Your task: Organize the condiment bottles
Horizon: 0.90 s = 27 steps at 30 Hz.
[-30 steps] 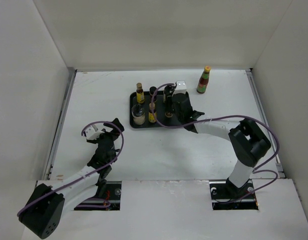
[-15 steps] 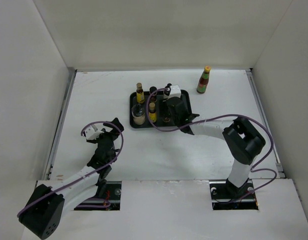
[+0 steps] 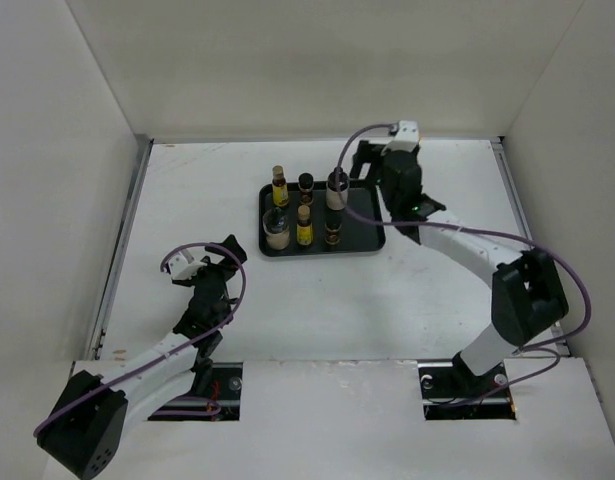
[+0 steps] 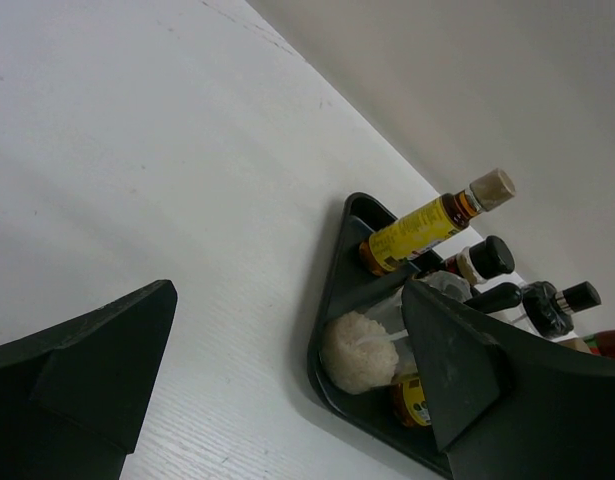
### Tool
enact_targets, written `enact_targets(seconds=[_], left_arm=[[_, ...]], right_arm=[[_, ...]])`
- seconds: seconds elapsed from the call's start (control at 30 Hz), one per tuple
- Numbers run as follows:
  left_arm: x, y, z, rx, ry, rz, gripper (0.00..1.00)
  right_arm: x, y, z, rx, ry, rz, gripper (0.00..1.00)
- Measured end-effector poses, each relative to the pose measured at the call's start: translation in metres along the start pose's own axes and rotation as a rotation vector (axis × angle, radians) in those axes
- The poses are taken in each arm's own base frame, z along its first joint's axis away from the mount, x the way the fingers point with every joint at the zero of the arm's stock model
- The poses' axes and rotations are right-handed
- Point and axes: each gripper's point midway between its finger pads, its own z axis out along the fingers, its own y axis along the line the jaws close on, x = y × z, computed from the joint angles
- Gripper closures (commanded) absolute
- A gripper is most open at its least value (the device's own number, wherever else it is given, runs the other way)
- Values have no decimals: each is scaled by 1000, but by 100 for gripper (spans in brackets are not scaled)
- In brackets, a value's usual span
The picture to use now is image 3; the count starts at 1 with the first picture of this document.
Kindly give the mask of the glass shaker with white powder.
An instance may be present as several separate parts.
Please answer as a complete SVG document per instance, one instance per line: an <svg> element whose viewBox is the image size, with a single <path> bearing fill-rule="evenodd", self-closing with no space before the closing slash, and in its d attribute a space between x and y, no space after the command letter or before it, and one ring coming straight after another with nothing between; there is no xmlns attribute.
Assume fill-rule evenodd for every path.
<svg viewBox="0 0 615 480"><path fill-rule="evenodd" d="M326 205L330 210L342 211L346 208L349 190L349 177L341 167L336 167L327 178Z"/></svg>

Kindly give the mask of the small spice jar black cap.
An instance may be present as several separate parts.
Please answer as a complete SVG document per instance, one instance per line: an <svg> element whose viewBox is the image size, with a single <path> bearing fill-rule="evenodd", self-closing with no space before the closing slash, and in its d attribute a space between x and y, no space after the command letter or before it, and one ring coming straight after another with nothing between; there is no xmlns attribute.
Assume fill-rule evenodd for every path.
<svg viewBox="0 0 615 480"><path fill-rule="evenodd" d="M310 206L313 203L314 178L304 172L298 177L299 200L301 205Z"/></svg>

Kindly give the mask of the yellow label bottle beige cap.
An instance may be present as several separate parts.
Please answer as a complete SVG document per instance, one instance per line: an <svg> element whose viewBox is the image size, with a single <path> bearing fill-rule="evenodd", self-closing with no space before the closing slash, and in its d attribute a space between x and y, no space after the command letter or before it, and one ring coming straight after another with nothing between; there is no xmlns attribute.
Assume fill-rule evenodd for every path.
<svg viewBox="0 0 615 480"><path fill-rule="evenodd" d="M275 165L272 168L272 200L276 207L281 209L287 208L290 199L287 189L287 182L284 174L284 169L280 165Z"/></svg>

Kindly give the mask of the small yellow label sauce bottle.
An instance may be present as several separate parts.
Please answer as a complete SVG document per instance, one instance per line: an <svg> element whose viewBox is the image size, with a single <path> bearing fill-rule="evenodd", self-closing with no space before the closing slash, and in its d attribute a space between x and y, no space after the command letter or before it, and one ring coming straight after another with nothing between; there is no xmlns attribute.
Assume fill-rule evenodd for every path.
<svg viewBox="0 0 615 480"><path fill-rule="evenodd" d="M302 247L310 246L313 243L313 225L311 210L307 205L301 205L297 209L297 233L296 241Z"/></svg>

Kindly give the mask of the tall red sauce bottle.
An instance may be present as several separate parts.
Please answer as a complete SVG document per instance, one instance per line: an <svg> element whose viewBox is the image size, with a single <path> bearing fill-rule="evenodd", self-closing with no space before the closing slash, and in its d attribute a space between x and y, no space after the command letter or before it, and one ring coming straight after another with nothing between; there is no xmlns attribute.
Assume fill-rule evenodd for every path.
<svg viewBox="0 0 615 480"><path fill-rule="evenodd" d="M340 211L327 209L325 212L325 242L329 246L340 243L342 214Z"/></svg>

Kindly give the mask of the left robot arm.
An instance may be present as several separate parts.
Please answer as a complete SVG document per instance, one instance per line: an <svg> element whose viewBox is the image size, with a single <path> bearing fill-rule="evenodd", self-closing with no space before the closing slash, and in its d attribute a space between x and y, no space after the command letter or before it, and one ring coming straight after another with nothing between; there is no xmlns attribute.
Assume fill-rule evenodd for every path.
<svg viewBox="0 0 615 480"><path fill-rule="evenodd" d="M159 414L177 397L201 398L211 387L206 369L243 298L230 297L227 283L244 273L244 252L206 243L194 258L180 246L160 269L173 284L193 290L187 309L155 345L101 374L81 370L67 382L49 416L36 427L37 445L79 479L107 468L131 428Z"/></svg>

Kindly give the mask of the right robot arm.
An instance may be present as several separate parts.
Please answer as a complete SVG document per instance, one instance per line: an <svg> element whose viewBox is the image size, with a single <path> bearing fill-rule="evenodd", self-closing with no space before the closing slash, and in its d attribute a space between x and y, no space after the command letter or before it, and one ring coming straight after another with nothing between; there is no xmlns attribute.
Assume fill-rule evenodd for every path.
<svg viewBox="0 0 615 480"><path fill-rule="evenodd" d="M230 143L212 161L219 232L244 246L247 289L219 354L238 360L450 358L475 350L491 321L491 268L455 262L443 230L431 247L394 228L374 253L271 259L258 247L258 193L281 165L330 173L341 141Z"/></svg>

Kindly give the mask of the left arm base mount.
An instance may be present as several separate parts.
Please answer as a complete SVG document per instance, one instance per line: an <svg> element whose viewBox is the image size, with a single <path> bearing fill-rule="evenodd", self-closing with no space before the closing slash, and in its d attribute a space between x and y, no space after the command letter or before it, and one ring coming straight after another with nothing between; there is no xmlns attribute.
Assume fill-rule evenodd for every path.
<svg viewBox="0 0 615 480"><path fill-rule="evenodd" d="M238 421L243 391L242 363L213 363L196 374L191 390L171 400L149 421Z"/></svg>

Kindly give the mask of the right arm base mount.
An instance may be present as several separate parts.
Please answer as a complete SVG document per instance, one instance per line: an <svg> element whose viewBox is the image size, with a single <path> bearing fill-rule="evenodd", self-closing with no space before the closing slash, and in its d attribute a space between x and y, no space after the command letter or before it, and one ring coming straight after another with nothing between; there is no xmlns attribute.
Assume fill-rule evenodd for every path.
<svg viewBox="0 0 615 480"><path fill-rule="evenodd" d="M423 415L428 421L515 420L503 362L474 376L452 359L417 364Z"/></svg>

